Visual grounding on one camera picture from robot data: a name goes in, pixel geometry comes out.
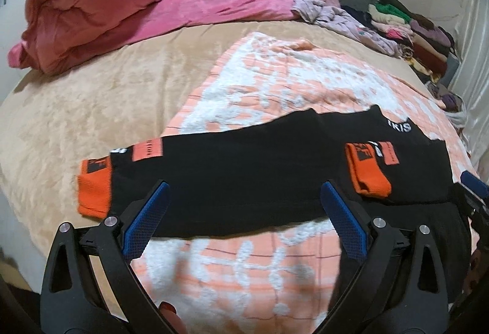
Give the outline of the person's left hand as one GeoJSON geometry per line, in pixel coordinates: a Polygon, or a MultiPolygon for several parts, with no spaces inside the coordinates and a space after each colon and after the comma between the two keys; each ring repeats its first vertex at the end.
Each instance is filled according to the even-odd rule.
{"type": "Polygon", "coordinates": [[[158,309],[178,334],[188,333],[182,319],[180,319],[180,317],[177,315],[177,310],[175,309],[175,307],[173,307],[168,302],[161,302],[158,309]]]}

